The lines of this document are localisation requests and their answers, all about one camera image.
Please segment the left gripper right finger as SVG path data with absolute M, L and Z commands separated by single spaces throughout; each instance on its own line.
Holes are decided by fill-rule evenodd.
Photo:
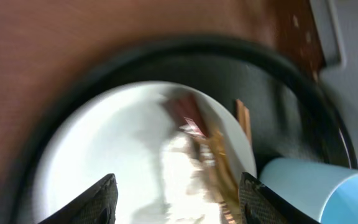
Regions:
M 239 181 L 239 207 L 243 224 L 319 224 L 248 172 Z

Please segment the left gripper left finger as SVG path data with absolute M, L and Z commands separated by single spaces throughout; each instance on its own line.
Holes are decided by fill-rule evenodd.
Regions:
M 107 174 L 39 224 L 115 224 L 118 189 L 114 174 Z

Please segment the light blue plastic cup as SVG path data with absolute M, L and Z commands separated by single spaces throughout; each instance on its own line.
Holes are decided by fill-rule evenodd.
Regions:
M 259 180 L 317 222 L 358 224 L 358 170 L 279 158 Z

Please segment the gold brown snack wrapper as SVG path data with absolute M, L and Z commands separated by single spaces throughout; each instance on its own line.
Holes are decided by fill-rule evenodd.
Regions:
M 163 107 L 178 126 L 177 132 L 194 140 L 199 160 L 207 173 L 208 185 L 220 207 L 221 223 L 241 223 L 238 184 L 229 168 L 219 128 L 207 127 L 192 94 L 167 100 Z

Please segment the white tissue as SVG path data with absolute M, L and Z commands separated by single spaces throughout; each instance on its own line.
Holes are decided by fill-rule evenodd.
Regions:
M 160 160 L 167 223 L 220 224 L 220 207 L 194 140 L 185 133 L 173 133 L 163 145 Z

